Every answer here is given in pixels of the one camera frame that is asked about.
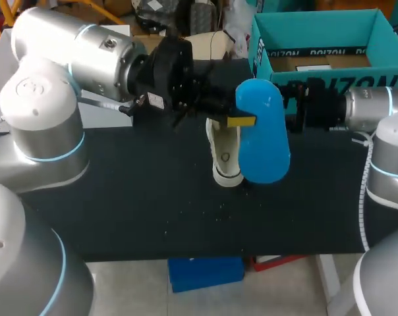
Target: black table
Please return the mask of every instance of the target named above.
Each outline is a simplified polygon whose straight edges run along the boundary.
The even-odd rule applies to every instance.
[[[236,86],[248,63],[219,65]],[[174,132],[165,120],[86,131],[91,165],[69,186],[23,194],[85,260],[363,252],[358,195],[367,149],[348,132],[289,135],[291,168],[272,185],[219,187],[204,119]],[[366,197],[371,246],[398,211]]]

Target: screw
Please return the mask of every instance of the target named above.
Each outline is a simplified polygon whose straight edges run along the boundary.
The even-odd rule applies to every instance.
[[[106,48],[114,48],[114,47],[117,46],[117,42],[115,41],[115,39],[109,38],[109,39],[107,39],[107,40],[105,41],[104,46],[105,46]]]

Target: white cylindrical object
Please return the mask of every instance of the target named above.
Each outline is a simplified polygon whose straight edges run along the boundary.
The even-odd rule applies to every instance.
[[[0,185],[0,316],[88,316],[93,300],[85,263]]]
[[[13,128],[46,130],[65,122],[76,110],[75,92],[50,61],[25,58],[0,93],[0,110]]]
[[[363,316],[398,316],[398,230],[360,258],[353,288]]]
[[[90,23],[66,14],[37,7],[28,9],[13,26],[13,55],[17,60],[35,55],[67,67],[73,53],[71,45],[88,25]]]
[[[82,119],[70,79],[51,61],[25,57],[1,90],[1,112],[27,158],[57,161],[83,146]]]
[[[398,113],[385,117],[379,122],[376,136],[386,143],[398,146]]]
[[[55,11],[24,11],[12,30],[18,60],[43,57],[65,68],[86,91],[125,102],[132,63],[145,55],[142,43],[128,36]]]

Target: blue plastic object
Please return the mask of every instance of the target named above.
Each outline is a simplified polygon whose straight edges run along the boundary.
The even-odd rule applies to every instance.
[[[243,279],[241,258],[168,259],[168,270],[173,292],[184,292]]]
[[[241,173],[261,184],[282,179],[290,167],[290,148],[278,88],[267,80],[246,80],[237,87],[236,106],[257,117],[255,126],[241,128]]]

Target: silver cylinder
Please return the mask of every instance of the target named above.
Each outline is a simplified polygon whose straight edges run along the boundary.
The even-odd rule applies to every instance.
[[[398,209],[398,113],[378,124],[367,192],[377,203]]]
[[[0,185],[0,316],[88,316],[93,300],[85,263]]]
[[[398,316],[398,231],[363,255],[353,283],[362,315]]]
[[[345,94],[349,130],[373,132],[384,117],[398,113],[398,88],[351,88]]]
[[[121,102],[129,95],[133,61],[146,54],[134,38],[41,8],[24,11],[17,19],[12,48],[18,60],[45,57],[68,69],[80,88]]]
[[[21,130],[11,127],[19,149],[34,161],[58,160],[60,157],[84,151],[84,131],[79,108],[63,123],[45,130]]]

